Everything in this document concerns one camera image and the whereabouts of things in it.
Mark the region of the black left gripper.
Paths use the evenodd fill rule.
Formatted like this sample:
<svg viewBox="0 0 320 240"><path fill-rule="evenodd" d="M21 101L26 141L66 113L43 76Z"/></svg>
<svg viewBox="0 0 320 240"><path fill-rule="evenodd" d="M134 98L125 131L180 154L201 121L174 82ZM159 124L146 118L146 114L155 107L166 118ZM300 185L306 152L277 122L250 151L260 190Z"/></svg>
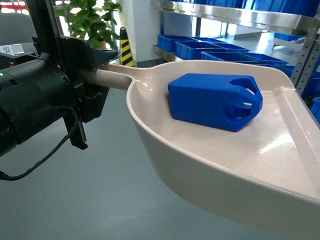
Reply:
<svg viewBox="0 0 320 240"><path fill-rule="evenodd" d="M76 97L76 112L82 122L88 123L102 114L109 88L85 83L81 71L91 73L120 57L111 49L92 48L85 40L74 37L56 38L63 70L71 80Z"/></svg>

